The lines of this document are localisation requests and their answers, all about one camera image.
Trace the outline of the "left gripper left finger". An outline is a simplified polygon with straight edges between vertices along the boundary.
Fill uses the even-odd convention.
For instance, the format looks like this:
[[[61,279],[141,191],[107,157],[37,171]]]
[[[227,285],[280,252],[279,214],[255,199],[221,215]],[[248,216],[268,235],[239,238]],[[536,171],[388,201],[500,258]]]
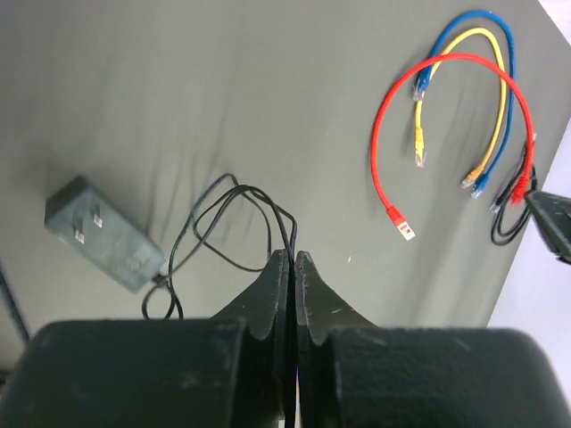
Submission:
[[[43,327],[8,380],[11,427],[290,424],[290,260],[275,251],[219,313]]]

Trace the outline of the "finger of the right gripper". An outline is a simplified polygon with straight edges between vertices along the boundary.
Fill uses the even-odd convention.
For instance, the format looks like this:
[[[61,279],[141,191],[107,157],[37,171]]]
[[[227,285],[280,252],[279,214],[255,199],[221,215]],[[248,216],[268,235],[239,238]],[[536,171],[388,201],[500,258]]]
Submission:
[[[570,199],[540,190],[525,195],[526,207],[531,211],[540,236],[561,262],[570,261]]]

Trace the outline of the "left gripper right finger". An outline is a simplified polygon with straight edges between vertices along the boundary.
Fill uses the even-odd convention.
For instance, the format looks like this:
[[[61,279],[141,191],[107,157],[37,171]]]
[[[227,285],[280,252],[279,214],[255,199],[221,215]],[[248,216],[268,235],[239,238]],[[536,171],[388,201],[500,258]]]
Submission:
[[[381,328],[294,264],[305,427],[559,427],[562,392],[528,335],[511,329]]]

